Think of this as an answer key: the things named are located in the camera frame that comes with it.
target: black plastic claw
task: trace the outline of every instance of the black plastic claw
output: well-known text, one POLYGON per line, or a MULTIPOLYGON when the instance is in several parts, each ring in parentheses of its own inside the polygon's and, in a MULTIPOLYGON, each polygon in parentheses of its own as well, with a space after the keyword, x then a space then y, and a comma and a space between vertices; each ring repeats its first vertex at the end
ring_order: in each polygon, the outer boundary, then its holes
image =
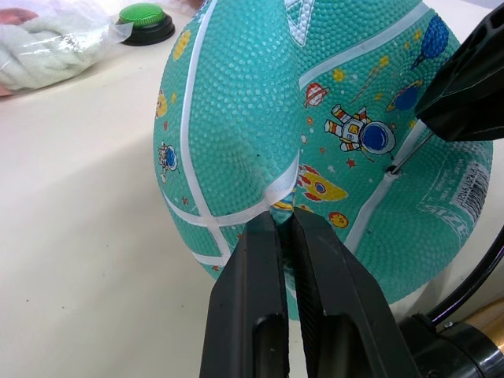
POLYGON ((324 218, 295 210, 292 258, 309 378, 418 378, 380 286, 324 218))
POLYGON ((438 71, 415 113, 446 141, 504 137, 504 4, 438 71))
POLYGON ((200 378, 287 378, 288 315, 280 239, 251 220, 210 297, 200 378))

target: cartoon sticker print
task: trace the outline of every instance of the cartoon sticker print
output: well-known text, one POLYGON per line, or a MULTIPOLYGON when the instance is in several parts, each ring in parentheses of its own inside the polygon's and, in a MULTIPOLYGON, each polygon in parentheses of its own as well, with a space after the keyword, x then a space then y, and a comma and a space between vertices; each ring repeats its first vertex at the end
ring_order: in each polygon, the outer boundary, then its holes
POLYGON ((359 97, 361 97, 364 92, 367 91, 369 87, 375 82, 375 80, 378 78, 378 76, 382 73, 385 67, 387 67, 390 63, 390 58, 388 55, 384 55, 381 59, 378 65, 372 68, 371 72, 368 75, 368 78, 365 80, 364 85, 362 85, 361 90, 359 93, 357 93, 357 96, 352 100, 351 104, 356 102, 359 97))
POLYGON ((296 207, 298 207, 299 209, 303 209, 305 211, 310 211, 311 213, 313 213, 313 210, 311 210, 311 208, 309 208, 307 205, 299 205, 296 207))
POLYGON ((348 159, 346 163, 348 164, 348 168, 350 169, 357 167, 357 164, 355 164, 355 160, 353 159, 348 159))
POLYGON ((166 183, 167 171, 175 171, 178 165, 176 152, 173 146, 167 146, 165 142, 161 142, 161 147, 157 149, 157 153, 159 154, 158 163, 163 168, 161 180, 163 181, 163 183, 166 183))
POLYGON ((350 224, 348 218, 343 214, 338 213, 337 211, 329 214, 329 220, 331 221, 332 225, 337 228, 347 228, 348 224, 350 224))
POLYGON ((281 210, 292 213, 294 211, 294 197, 296 195, 297 187, 292 189, 292 192, 284 198, 282 201, 278 201, 275 205, 273 205, 273 209, 281 210))
POLYGON ((166 112, 168 112, 168 103, 166 102, 165 92, 160 89, 157 97, 156 118, 164 116, 166 112))
POLYGON ((422 29, 417 29, 413 38, 415 39, 415 41, 420 40, 420 38, 422 38, 422 29))
POLYGON ((395 136, 391 128, 383 122, 370 120, 365 107, 353 117, 341 109, 341 105, 332 108, 331 113, 339 123, 327 120, 325 132, 339 137, 341 151, 360 150, 363 154, 368 151, 371 154, 383 155, 394 149, 395 136))
POLYGON ((410 85, 401 89, 392 99, 391 103, 387 106, 387 113, 399 109, 410 110, 416 104, 420 89, 424 85, 423 80, 413 81, 410 85))
POLYGON ((420 55, 411 66, 415 69, 425 59, 434 59, 448 47, 450 31, 440 16, 434 16, 425 31, 420 55))
POLYGON ((342 69, 335 69, 332 72, 332 78, 334 79, 335 82, 341 83, 342 81, 345 80, 345 72, 342 69))
POLYGON ((183 51, 186 50, 187 45, 189 44, 189 40, 191 39, 191 31, 186 30, 179 38, 178 42, 173 49, 173 59, 178 61, 183 54, 183 51))
POLYGON ((306 89, 305 108, 319 106, 329 91, 329 88, 323 88, 319 83, 311 83, 306 89))
POLYGON ((326 180, 309 165, 299 166, 298 185, 305 189, 305 197, 312 201, 340 201, 348 196, 343 189, 326 180))

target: black button base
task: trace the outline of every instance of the black button base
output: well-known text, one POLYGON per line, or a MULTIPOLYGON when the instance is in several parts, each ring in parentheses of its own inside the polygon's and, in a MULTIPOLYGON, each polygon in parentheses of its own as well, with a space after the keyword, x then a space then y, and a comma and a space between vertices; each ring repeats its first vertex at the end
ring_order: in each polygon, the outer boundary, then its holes
POLYGON ((155 43, 165 41, 173 34, 175 34, 175 25, 172 18, 166 15, 165 19, 157 24, 133 28, 132 35, 123 41, 123 44, 129 46, 154 45, 155 43))

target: teal basketball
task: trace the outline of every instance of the teal basketball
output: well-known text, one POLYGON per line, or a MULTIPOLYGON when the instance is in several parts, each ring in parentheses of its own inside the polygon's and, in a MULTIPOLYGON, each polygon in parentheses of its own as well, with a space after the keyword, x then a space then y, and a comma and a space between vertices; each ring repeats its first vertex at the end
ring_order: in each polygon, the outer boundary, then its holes
POLYGON ((169 56, 154 125, 159 186, 196 260, 217 278, 247 221, 300 207, 390 303, 446 268, 480 216, 492 143, 433 137, 387 168, 427 135, 414 107, 458 46, 418 0, 207 1, 169 56))

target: astronaut helmet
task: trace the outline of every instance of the astronaut helmet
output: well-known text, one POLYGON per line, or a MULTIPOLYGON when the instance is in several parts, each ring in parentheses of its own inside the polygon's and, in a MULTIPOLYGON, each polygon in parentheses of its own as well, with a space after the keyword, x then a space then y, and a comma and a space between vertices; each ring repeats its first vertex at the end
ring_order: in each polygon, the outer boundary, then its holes
POLYGON ((388 154, 395 147, 395 136, 385 123, 371 122, 362 130, 361 145, 371 154, 388 154))

